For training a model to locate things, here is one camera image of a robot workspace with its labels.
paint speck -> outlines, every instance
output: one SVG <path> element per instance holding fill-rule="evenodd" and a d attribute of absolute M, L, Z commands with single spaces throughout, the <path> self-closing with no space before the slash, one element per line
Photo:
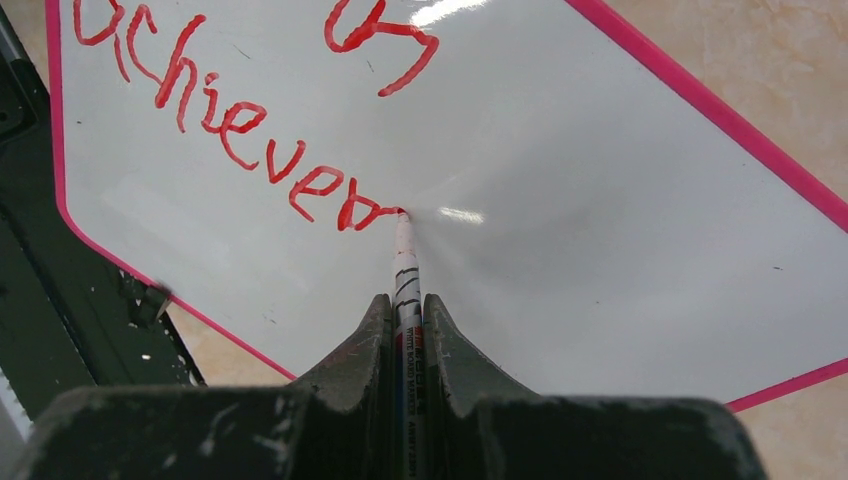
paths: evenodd
<path fill-rule="evenodd" d="M 212 455 L 212 452 L 215 451 L 215 439 L 212 437 L 206 437 L 206 440 L 197 447 L 197 452 L 204 457 L 208 457 Z"/>
<path fill-rule="evenodd" d="M 230 414 L 236 408 L 238 408 L 238 403 L 234 403 L 234 404 L 230 405 L 229 407 L 227 407 L 227 408 L 221 410 L 220 412 L 216 413 L 215 416 L 212 417 L 212 424 L 210 425 L 211 429 L 215 430 L 218 427 L 218 423 L 221 421 L 221 419 L 226 417 L 228 414 Z"/>
<path fill-rule="evenodd" d="M 164 462 L 162 462 L 162 468 L 167 470 L 167 469 L 171 468 L 171 466 L 174 465 L 175 463 L 177 463 L 177 454 L 172 453 L 172 454 L 168 455 L 168 458 L 166 458 Z"/>
<path fill-rule="evenodd" d="M 281 440 L 260 437 L 259 435 L 254 435 L 253 441 L 274 452 L 274 460 L 277 462 L 274 472 L 278 475 L 283 473 L 283 467 L 285 466 L 286 459 L 288 458 L 288 449 L 286 448 L 286 445 Z"/>
<path fill-rule="evenodd" d="M 277 401 L 274 402 L 274 415 L 279 415 L 284 408 L 286 408 L 286 399 L 277 397 Z"/>
<path fill-rule="evenodd" d="M 288 430 L 291 427 L 291 419 L 287 418 L 282 422 L 278 423 L 277 426 L 272 430 L 274 433 L 282 433 Z"/>

whiteboard marker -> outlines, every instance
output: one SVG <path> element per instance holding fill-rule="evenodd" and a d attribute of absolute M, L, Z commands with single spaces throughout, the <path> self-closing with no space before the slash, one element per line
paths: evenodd
<path fill-rule="evenodd" d="M 418 259 L 409 215 L 398 214 L 395 232 L 395 296 L 392 301 L 395 326 L 395 404 L 398 422 L 395 433 L 401 445 L 401 478 L 427 478 L 425 435 L 424 328 L 421 323 L 421 287 Z"/>

red handwritten text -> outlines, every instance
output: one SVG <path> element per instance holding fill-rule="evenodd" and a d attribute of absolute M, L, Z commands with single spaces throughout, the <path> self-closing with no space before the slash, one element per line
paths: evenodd
<path fill-rule="evenodd" d="M 438 39 L 431 35 L 426 35 L 417 28 L 410 25 L 398 25 L 379 21 L 380 16 L 383 14 L 383 10 L 385 10 L 385 0 L 378 0 L 377 5 L 371 11 L 371 14 L 369 14 L 365 22 L 363 22 L 362 25 L 354 29 L 354 31 L 348 36 L 347 39 L 345 39 L 344 42 L 342 42 L 341 45 L 338 45 L 333 40 L 332 30 L 347 3 L 348 0 L 341 0 L 338 4 L 336 4 L 336 7 L 330 13 L 330 17 L 327 19 L 327 22 L 325 24 L 325 39 L 327 40 L 328 46 L 330 46 L 333 51 L 343 53 L 353 50 L 359 47 L 362 42 L 371 38 L 375 33 L 388 33 L 391 35 L 410 36 L 425 47 L 424 52 L 421 54 L 421 57 L 418 59 L 418 61 L 416 61 L 415 64 L 413 64 L 413 66 L 398 80 L 392 82 L 391 84 L 387 85 L 385 88 L 380 90 L 379 95 L 381 97 L 385 97 L 391 95 L 394 92 L 397 92 L 398 90 L 409 84 L 409 82 L 411 82 L 427 65 L 427 62 L 429 62 L 430 58 L 435 53 L 436 48 L 438 48 Z M 127 82 L 131 82 L 131 78 L 126 68 L 124 67 L 123 52 L 121 50 L 121 40 L 117 34 L 118 27 L 120 26 L 120 23 L 123 20 L 126 11 L 123 6 L 118 4 L 117 0 L 109 0 L 109 5 L 112 8 L 113 12 L 109 23 L 105 27 L 103 27 L 103 29 L 99 32 L 95 33 L 90 37 L 87 37 L 83 34 L 82 28 L 82 0 L 73 0 L 74 33 L 76 35 L 77 41 L 81 45 L 87 47 L 94 47 L 104 42 L 109 37 L 113 37 L 113 50 L 115 60 L 118 64 L 118 69 L 124 80 Z M 197 87 L 198 78 L 197 64 L 194 62 L 194 60 L 185 55 L 185 48 L 191 37 L 205 21 L 206 17 L 204 15 L 195 15 L 194 18 L 192 18 L 192 20 L 189 21 L 188 24 L 186 24 L 186 26 L 182 29 L 182 31 L 177 36 L 176 43 L 171 51 L 168 63 L 164 69 L 165 73 L 161 77 L 153 73 L 154 69 L 148 66 L 150 65 L 149 63 L 143 63 L 141 61 L 138 55 L 138 50 L 136 48 L 137 36 L 142 24 L 146 25 L 147 31 L 150 34 L 150 38 L 155 38 L 159 34 L 159 29 L 156 26 L 153 12 L 150 10 L 150 7 L 145 4 L 140 4 L 126 27 L 125 39 L 127 45 L 127 53 L 129 54 L 131 63 L 133 64 L 133 66 L 135 66 L 139 73 L 155 82 L 158 86 L 156 95 L 153 98 L 153 104 L 157 109 L 162 109 L 168 104 L 173 90 L 176 87 L 177 81 L 180 79 L 183 73 L 188 74 L 185 80 L 185 86 L 183 87 L 183 91 L 180 94 L 180 99 L 177 105 L 176 123 L 177 128 L 182 133 L 186 132 L 186 111 L 188 108 L 188 104 L 191 101 L 192 93 Z M 207 106 L 206 112 L 199 122 L 200 126 L 203 131 L 218 137 L 219 141 L 221 142 L 221 146 L 224 150 L 224 153 L 226 153 L 226 155 L 233 162 L 235 162 L 244 170 L 253 171 L 259 166 L 260 161 L 245 160 L 244 158 L 242 158 L 241 155 L 236 153 L 232 145 L 230 144 L 230 135 L 249 134 L 253 129 L 258 127 L 268 117 L 268 111 L 265 109 L 265 107 L 257 103 L 248 101 L 236 102 L 224 111 L 221 123 L 219 125 L 215 125 L 214 121 L 215 114 L 218 110 L 219 92 L 217 89 L 212 87 L 212 83 L 219 77 L 220 74 L 217 72 L 209 72 L 204 76 L 203 82 L 205 84 L 205 87 L 202 89 L 202 91 L 203 94 L 206 95 Z M 296 148 L 292 156 L 288 159 L 285 166 L 283 166 L 282 169 L 278 170 L 275 158 L 277 141 L 273 138 L 268 140 L 267 148 L 265 149 L 265 164 L 267 166 L 268 182 L 271 185 L 276 185 L 288 178 L 299 166 L 304 154 L 306 153 L 306 142 L 303 140 L 297 140 L 295 145 Z M 319 181 L 321 176 L 331 177 L 332 180 L 330 180 L 330 182 L 324 187 L 319 188 L 313 186 L 313 184 L 316 183 L 324 183 Z M 317 167 L 314 167 L 309 171 L 309 173 L 304 175 L 303 178 L 295 181 L 292 185 L 288 195 L 289 205 L 291 205 L 291 207 L 296 212 L 298 212 L 304 219 L 309 222 L 314 222 L 315 219 L 299 203 L 298 197 L 301 197 L 303 195 L 327 197 L 333 194 L 336 190 L 338 190 L 342 183 L 344 183 L 344 180 L 345 174 L 337 168 L 330 167 L 327 165 L 319 165 Z M 402 211 L 399 207 L 381 207 L 374 200 L 359 195 L 357 193 L 357 184 L 357 179 L 351 177 L 348 184 L 347 197 L 345 198 L 344 203 L 342 204 L 342 207 L 339 210 L 338 218 L 336 221 L 336 226 L 339 231 L 344 231 L 347 229 L 361 231 L 367 228 L 370 224 L 372 224 L 374 220 L 383 215 L 392 215 L 398 213 L 399 211 Z M 369 213 L 358 222 L 355 221 L 353 218 L 354 208 L 357 204 L 364 205 L 370 208 Z"/>
<path fill-rule="evenodd" d="M 336 28 L 336 23 L 338 23 L 339 18 L 342 16 L 342 12 L 345 7 L 347 7 L 348 3 L 350 3 L 350 0 L 339 0 L 330 12 L 330 16 L 327 17 L 327 21 L 324 22 L 324 41 L 333 52 L 346 53 L 351 50 L 355 50 L 376 33 L 412 37 L 424 47 L 424 51 L 421 52 L 421 56 L 418 57 L 418 60 L 412 64 L 406 73 L 377 92 L 377 95 L 381 97 L 388 97 L 401 88 L 407 86 L 409 82 L 415 79 L 415 77 L 424 70 L 424 67 L 427 66 L 430 59 L 436 54 L 436 50 L 439 48 L 439 39 L 433 35 L 427 35 L 412 25 L 381 22 L 380 17 L 386 10 L 386 0 L 377 0 L 374 8 L 371 9 L 371 13 L 365 17 L 365 21 L 363 21 L 360 26 L 354 28 L 353 31 L 350 32 L 350 35 L 348 35 L 341 45 L 339 45 L 336 43 L 335 37 L 333 36 L 333 30 Z"/>

beige floor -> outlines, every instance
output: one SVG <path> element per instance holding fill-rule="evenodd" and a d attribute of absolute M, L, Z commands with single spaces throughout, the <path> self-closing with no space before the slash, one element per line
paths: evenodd
<path fill-rule="evenodd" d="M 848 199 L 848 1 L 609 0 L 622 16 Z M 42 0 L 0 0 L 47 79 Z M 286 380 L 172 308 L 210 384 Z M 773 478 L 848 479 L 848 375 L 742 412 Z"/>

pink border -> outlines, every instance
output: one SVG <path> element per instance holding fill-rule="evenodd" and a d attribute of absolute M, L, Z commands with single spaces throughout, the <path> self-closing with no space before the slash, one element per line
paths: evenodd
<path fill-rule="evenodd" d="M 760 131 L 749 124 L 738 113 L 726 105 L 721 99 L 678 65 L 665 52 L 654 45 L 641 32 L 627 23 L 612 8 L 600 0 L 565 0 L 598 29 L 609 36 L 621 48 L 630 53 L 660 80 L 677 92 L 683 99 L 700 111 L 705 117 L 715 123 L 724 133 L 735 140 L 742 148 L 758 159 L 768 169 L 786 182 L 813 206 L 824 213 L 840 228 L 848 232 L 848 204 L 831 192 L 812 174 L 804 170 L 797 162 L 780 150 Z M 65 158 L 64 158 L 64 124 L 62 122 L 62 61 L 60 44 L 59 0 L 45 0 L 47 10 L 47 44 L 49 47 L 51 106 L 53 109 L 53 151 L 56 176 L 56 199 L 62 218 L 89 247 L 101 253 L 121 268 L 130 272 L 147 284 L 154 282 L 136 271 L 106 249 L 95 244 L 76 226 L 65 202 Z M 174 297 L 181 307 L 185 308 L 204 323 L 229 338 L 243 349 L 256 356 L 270 367 L 290 379 L 295 376 L 285 368 L 277 365 L 271 359 L 251 347 L 223 327 L 204 316 L 183 300 Z M 792 378 L 765 390 L 728 403 L 734 411 L 742 411 L 755 405 L 773 400 L 788 393 L 809 387 L 819 382 L 848 372 L 848 358 L 821 367 L 799 377 Z"/>

